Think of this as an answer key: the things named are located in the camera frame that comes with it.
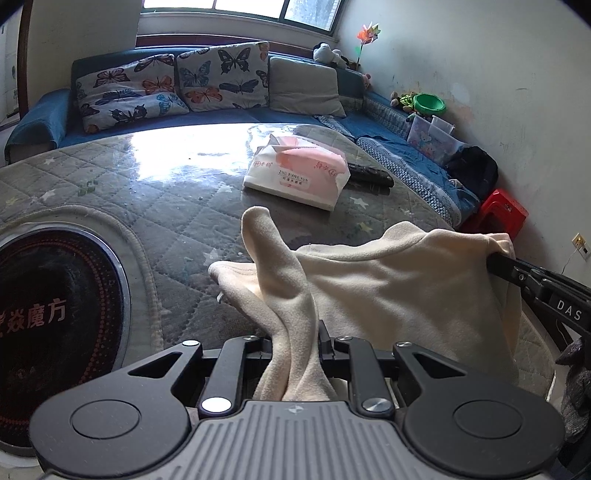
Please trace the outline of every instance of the beige fleece garment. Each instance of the beige fleece garment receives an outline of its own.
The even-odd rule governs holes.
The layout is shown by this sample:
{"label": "beige fleece garment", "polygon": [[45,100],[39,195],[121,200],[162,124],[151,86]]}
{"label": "beige fleece garment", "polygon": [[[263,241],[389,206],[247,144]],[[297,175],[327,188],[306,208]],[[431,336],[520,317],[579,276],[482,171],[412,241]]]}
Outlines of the beige fleece garment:
{"label": "beige fleece garment", "polygon": [[359,247],[305,245],[291,251],[263,207],[242,217],[254,264],[209,268],[230,303],[273,339],[256,391],[263,400],[334,398],[318,360],[318,318],[331,336],[352,335],[389,350],[407,340],[517,384],[518,287],[489,275],[493,252],[515,257],[505,233],[468,235],[409,222]]}

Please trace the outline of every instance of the gray pillow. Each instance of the gray pillow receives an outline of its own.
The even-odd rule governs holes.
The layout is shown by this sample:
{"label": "gray pillow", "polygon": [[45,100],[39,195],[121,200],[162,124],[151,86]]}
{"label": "gray pillow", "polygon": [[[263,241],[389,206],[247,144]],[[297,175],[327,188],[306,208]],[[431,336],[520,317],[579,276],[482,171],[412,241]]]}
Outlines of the gray pillow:
{"label": "gray pillow", "polygon": [[269,100],[271,109],[278,112],[346,116],[336,71],[313,63],[272,57]]}

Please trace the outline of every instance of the stuffed animal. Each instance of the stuffed animal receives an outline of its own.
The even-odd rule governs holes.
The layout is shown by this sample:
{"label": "stuffed animal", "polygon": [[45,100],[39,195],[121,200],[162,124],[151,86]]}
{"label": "stuffed animal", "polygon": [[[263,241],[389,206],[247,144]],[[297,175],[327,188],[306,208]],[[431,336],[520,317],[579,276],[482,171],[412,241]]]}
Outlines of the stuffed animal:
{"label": "stuffed animal", "polygon": [[398,107],[406,113],[414,113],[415,109],[413,98],[415,97],[415,95],[415,92],[411,92],[409,95],[402,96],[400,96],[398,92],[392,92],[392,95],[390,95],[390,99],[392,100],[390,102],[390,105],[392,105],[392,107],[394,108]]}
{"label": "stuffed animal", "polygon": [[336,66],[340,69],[347,68],[347,62],[341,58],[340,50],[331,50],[328,43],[323,43],[315,49],[313,57],[316,63],[321,63],[322,65],[336,63]]}
{"label": "stuffed animal", "polygon": [[365,89],[367,90],[371,87],[371,75],[369,73],[362,73],[361,76],[363,77],[363,85],[365,85]]}

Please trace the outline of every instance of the window frame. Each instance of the window frame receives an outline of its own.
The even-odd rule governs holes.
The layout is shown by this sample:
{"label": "window frame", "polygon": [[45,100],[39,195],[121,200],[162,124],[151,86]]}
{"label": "window frame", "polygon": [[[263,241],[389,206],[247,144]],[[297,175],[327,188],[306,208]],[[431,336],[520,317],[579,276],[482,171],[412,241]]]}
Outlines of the window frame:
{"label": "window frame", "polygon": [[293,20],[289,20],[285,18],[285,14],[287,13],[287,8],[289,6],[291,0],[283,0],[283,7],[281,8],[281,13],[279,14],[279,18],[274,17],[266,17],[264,15],[257,15],[257,14],[249,14],[244,12],[235,12],[231,10],[222,10],[216,8],[217,0],[213,0],[213,6],[211,8],[175,8],[175,7],[158,7],[158,8],[146,8],[144,7],[144,2],[142,0],[142,10],[143,14],[147,13],[159,13],[159,12],[198,12],[198,13],[205,13],[205,14],[220,14],[220,15],[233,15],[235,17],[248,17],[248,18],[257,18],[259,20],[266,20],[276,24],[282,25],[289,25],[291,27],[301,28],[302,30],[309,30],[315,33],[319,33],[322,35],[327,35],[329,37],[333,37],[336,31],[336,27],[338,26],[340,16],[345,8],[345,4],[347,0],[338,0],[339,4],[336,8],[335,17],[333,18],[332,25],[330,26],[330,30],[324,30],[323,28],[318,28],[313,25],[307,25],[305,23],[295,22]]}

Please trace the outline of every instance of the butterfly pattern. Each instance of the butterfly pattern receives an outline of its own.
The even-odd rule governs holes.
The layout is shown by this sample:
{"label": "butterfly pattern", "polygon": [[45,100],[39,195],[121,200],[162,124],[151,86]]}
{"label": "butterfly pattern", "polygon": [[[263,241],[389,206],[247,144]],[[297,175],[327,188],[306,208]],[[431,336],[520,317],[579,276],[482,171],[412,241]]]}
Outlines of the butterfly pattern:
{"label": "butterfly pattern", "polygon": [[253,93],[255,91],[256,86],[259,84],[259,81],[249,80],[247,82],[238,82],[238,83],[220,83],[220,90],[227,90],[228,92],[232,93]]}
{"label": "butterfly pattern", "polygon": [[242,50],[236,57],[230,55],[226,50],[218,50],[217,54],[222,61],[222,73],[230,73],[232,68],[240,68],[243,72],[248,72],[248,57],[251,54],[251,48]]}
{"label": "butterfly pattern", "polygon": [[247,109],[247,108],[260,108],[261,107],[261,104],[260,103],[255,103],[252,106],[247,106],[246,103],[244,104],[244,106],[238,105],[237,103],[232,103],[232,105],[234,106],[234,108],[239,108],[240,110],[244,110],[244,109]]}
{"label": "butterfly pattern", "polygon": [[89,103],[83,103],[80,105],[80,114],[82,117],[96,115],[97,113],[100,113],[100,110],[92,108]]}
{"label": "butterfly pattern", "polygon": [[86,92],[82,88],[82,83],[76,82],[76,100],[84,100],[86,98]]}
{"label": "butterfly pattern", "polygon": [[261,42],[258,45],[259,50],[261,51],[261,60],[265,61],[269,56],[269,44],[267,42]]}
{"label": "butterfly pattern", "polygon": [[190,98],[193,103],[203,103],[205,100],[211,102],[212,99],[221,102],[223,96],[220,91],[215,87],[207,87],[202,90],[194,90],[192,92],[185,93],[185,97]]}
{"label": "butterfly pattern", "polygon": [[144,87],[146,95],[153,95],[157,92],[174,92],[173,80],[168,75],[165,75],[162,80],[158,77],[156,78],[156,81],[144,80],[142,82],[142,87]]}
{"label": "butterfly pattern", "polygon": [[106,70],[96,75],[95,88],[116,82],[131,82],[131,80],[123,69]]}
{"label": "butterfly pattern", "polygon": [[191,70],[184,67],[179,67],[178,74],[181,77],[184,87],[205,87],[209,83],[209,69],[212,65],[212,61],[208,60],[201,65],[197,72],[193,73]]}
{"label": "butterfly pattern", "polygon": [[262,70],[257,70],[256,75],[261,79],[264,88],[269,88],[269,76]]}
{"label": "butterfly pattern", "polygon": [[174,93],[172,93],[170,95],[164,95],[163,93],[160,93],[156,97],[156,100],[158,100],[158,106],[160,107],[159,116],[166,115],[170,111],[170,107],[173,104],[178,105],[183,110],[187,110],[187,111],[189,110],[187,108],[187,105],[185,105],[184,102],[179,97],[177,97]]}
{"label": "butterfly pattern", "polygon": [[181,53],[179,55],[179,57],[182,58],[183,60],[186,60],[194,53],[197,53],[199,55],[205,55],[209,51],[209,48],[210,47],[203,47],[203,48],[198,48],[197,50],[185,51],[185,52]]}
{"label": "butterfly pattern", "polygon": [[176,94],[175,66],[175,55],[153,54],[77,79],[74,91],[85,132],[188,113],[184,98]]}
{"label": "butterfly pattern", "polygon": [[123,90],[115,90],[114,92],[103,93],[103,98],[97,100],[95,102],[95,105],[107,105],[108,103],[116,102],[117,100],[135,97],[141,97],[141,95],[138,92],[134,92],[133,90],[128,88]]}
{"label": "butterfly pattern", "polygon": [[115,120],[117,120],[116,125],[125,125],[131,124],[133,122],[136,122],[137,120],[145,118],[148,115],[148,111],[146,110],[144,104],[137,105],[133,112],[127,111],[127,113],[125,113],[119,109],[111,110],[111,115]]}
{"label": "butterfly pattern", "polygon": [[170,54],[163,54],[163,55],[154,55],[153,57],[148,57],[147,59],[140,60],[138,64],[134,68],[134,72],[141,72],[145,70],[150,65],[156,65],[157,62],[164,63],[169,67],[174,67],[174,55]]}

